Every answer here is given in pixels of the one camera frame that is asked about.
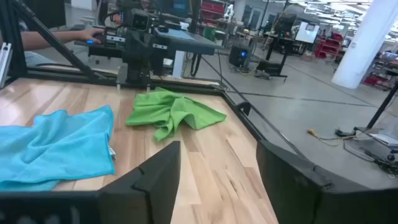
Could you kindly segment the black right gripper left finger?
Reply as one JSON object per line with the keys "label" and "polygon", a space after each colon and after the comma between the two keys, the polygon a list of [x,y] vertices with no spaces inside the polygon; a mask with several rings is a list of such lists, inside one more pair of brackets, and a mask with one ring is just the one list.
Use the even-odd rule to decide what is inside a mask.
{"label": "black right gripper left finger", "polygon": [[180,142],[173,141],[100,190],[101,224],[170,224],[180,182]]}

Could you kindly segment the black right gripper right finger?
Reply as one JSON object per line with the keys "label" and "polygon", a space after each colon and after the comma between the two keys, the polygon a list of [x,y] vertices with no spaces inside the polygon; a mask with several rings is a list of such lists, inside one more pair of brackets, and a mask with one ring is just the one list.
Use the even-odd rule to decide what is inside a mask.
{"label": "black right gripper right finger", "polygon": [[257,143],[256,160],[279,224],[315,224],[321,192],[331,180],[314,163],[265,140]]}

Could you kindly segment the green microfiber towel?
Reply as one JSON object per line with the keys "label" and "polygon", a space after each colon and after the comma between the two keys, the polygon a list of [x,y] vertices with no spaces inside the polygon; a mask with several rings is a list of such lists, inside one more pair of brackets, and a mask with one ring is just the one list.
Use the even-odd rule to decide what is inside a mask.
{"label": "green microfiber towel", "polygon": [[136,95],[133,111],[125,121],[127,126],[151,124],[156,127],[154,139],[172,137],[182,123],[194,130],[223,122],[226,115],[181,94],[157,87]]}

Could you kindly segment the blue microfiber towel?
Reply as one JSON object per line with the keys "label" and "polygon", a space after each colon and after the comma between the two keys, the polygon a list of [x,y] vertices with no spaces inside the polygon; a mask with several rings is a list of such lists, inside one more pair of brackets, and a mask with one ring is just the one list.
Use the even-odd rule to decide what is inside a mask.
{"label": "blue microfiber towel", "polygon": [[0,126],[0,191],[48,191],[63,180],[114,174],[113,111],[42,114],[32,126]]}

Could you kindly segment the blue mouse pad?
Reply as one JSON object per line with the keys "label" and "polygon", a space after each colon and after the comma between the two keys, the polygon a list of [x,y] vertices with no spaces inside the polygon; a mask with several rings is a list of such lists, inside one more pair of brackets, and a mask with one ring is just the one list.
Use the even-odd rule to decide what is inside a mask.
{"label": "blue mouse pad", "polygon": [[192,36],[190,36],[188,33],[186,33],[183,30],[169,29],[167,32],[162,32],[161,30],[156,28],[155,31],[162,37],[176,38],[183,40],[195,40]]}

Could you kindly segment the person's hand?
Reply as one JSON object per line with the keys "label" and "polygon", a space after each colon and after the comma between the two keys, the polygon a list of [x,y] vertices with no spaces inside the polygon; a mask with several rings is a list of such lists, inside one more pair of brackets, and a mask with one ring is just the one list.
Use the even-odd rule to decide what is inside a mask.
{"label": "person's hand", "polygon": [[95,44],[100,44],[101,40],[97,39],[96,37],[99,35],[103,35],[103,33],[104,30],[99,28],[79,30],[76,33],[76,40],[83,42],[89,41]]}

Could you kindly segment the red shelving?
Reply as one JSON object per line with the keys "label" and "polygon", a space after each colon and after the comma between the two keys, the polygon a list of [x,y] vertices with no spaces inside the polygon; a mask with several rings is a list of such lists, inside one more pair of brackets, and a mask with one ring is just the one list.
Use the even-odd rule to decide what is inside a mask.
{"label": "red shelving", "polygon": [[217,24],[223,18],[225,3],[219,0],[202,0],[200,17],[202,22],[207,24]]}

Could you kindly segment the person's leg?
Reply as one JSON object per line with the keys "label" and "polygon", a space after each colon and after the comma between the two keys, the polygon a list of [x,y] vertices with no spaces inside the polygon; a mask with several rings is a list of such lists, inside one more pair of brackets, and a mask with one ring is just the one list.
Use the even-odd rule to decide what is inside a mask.
{"label": "person's leg", "polygon": [[37,54],[35,52],[24,52],[25,55],[25,61],[28,66],[35,66],[35,65],[40,65],[40,64],[46,64],[46,63],[55,63],[53,60],[50,60],[47,57],[44,57],[43,55]]}

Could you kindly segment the black computer tower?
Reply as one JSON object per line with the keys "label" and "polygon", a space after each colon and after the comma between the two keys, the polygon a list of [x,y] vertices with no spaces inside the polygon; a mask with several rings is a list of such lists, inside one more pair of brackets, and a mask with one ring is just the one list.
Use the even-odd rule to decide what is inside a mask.
{"label": "black computer tower", "polygon": [[234,44],[228,56],[229,64],[243,68],[247,67],[252,55],[252,48],[248,45]]}

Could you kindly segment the black tripod stand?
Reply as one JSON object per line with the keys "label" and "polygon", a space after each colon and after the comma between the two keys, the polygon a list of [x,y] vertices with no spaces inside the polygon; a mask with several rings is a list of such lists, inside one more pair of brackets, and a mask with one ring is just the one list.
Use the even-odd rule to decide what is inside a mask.
{"label": "black tripod stand", "polygon": [[[370,132],[372,130],[373,126],[376,124],[376,121],[379,119],[379,117],[382,115],[382,113],[389,106],[389,103],[391,102],[393,96],[395,95],[395,93],[397,91],[398,91],[398,81],[395,82],[394,87],[389,92],[389,94],[386,96],[385,100],[382,102],[381,106],[378,108],[375,115],[372,117],[372,119],[366,126],[366,130],[365,130],[365,132],[363,132],[363,134],[367,134],[368,132]],[[356,132],[358,130],[359,130],[359,128],[354,128],[352,133],[345,133],[345,132],[342,132],[340,129],[335,130],[335,135],[338,136],[343,141],[344,149],[346,149],[345,139],[357,139]],[[382,169],[384,172],[387,172],[389,175],[398,175],[398,166],[393,165],[389,160],[385,161],[385,160],[381,159],[379,156],[374,155],[370,151],[367,151],[367,150],[365,150],[363,155],[360,157],[365,160],[368,160],[370,162],[374,162],[375,164],[377,164],[379,166],[380,169]]]}

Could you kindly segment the silver aluminium extrusion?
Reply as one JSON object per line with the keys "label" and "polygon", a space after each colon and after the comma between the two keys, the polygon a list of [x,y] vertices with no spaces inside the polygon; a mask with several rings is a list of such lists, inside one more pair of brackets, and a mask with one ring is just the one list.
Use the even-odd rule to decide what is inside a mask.
{"label": "silver aluminium extrusion", "polygon": [[3,43],[0,47],[0,89],[4,88],[12,58],[12,44]]}

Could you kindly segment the red cart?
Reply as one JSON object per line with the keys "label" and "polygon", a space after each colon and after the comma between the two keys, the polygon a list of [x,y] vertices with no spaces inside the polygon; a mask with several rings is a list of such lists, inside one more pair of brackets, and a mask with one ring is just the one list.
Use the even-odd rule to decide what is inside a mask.
{"label": "red cart", "polygon": [[319,35],[315,40],[315,58],[335,59],[343,44],[343,36],[332,33],[331,36]]}

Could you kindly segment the white-screen monitor on stand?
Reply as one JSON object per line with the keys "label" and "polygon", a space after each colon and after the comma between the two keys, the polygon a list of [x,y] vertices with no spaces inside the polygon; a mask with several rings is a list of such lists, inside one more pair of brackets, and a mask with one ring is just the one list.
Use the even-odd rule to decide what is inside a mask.
{"label": "white-screen monitor on stand", "polygon": [[301,22],[298,32],[295,36],[296,41],[305,42],[308,44],[313,44],[320,29],[319,25]]}

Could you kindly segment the white pillar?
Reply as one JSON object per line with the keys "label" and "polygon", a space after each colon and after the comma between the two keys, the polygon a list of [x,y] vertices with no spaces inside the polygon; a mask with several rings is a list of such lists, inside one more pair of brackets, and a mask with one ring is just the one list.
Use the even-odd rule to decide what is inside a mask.
{"label": "white pillar", "polygon": [[398,0],[373,0],[331,81],[355,89],[398,17]]}

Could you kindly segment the black aluminium table frame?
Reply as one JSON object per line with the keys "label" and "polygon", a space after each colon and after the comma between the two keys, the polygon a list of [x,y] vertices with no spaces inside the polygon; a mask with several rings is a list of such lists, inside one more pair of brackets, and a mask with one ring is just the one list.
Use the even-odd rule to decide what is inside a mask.
{"label": "black aluminium table frame", "polygon": [[[61,70],[59,68],[29,67],[25,63],[24,50],[18,20],[30,23],[39,34],[64,56],[77,70]],[[125,81],[117,81],[115,76],[110,74],[102,75],[78,59],[66,46],[58,41],[56,37],[36,18],[33,12],[20,3],[18,0],[0,0],[0,31],[3,41],[12,44],[10,81],[17,78],[36,78],[42,80],[54,80],[60,82],[86,83],[93,85],[116,86],[121,85],[127,88],[153,90],[156,87],[165,88],[170,91],[181,93],[194,93],[201,95],[215,95],[222,97],[236,116],[241,120],[246,129],[253,137],[260,141],[265,140],[264,135],[249,120],[250,111],[258,112],[252,104],[247,101],[236,104],[220,87],[210,84],[184,83],[181,81],[170,81],[166,79],[151,79],[148,85],[131,84]]]}

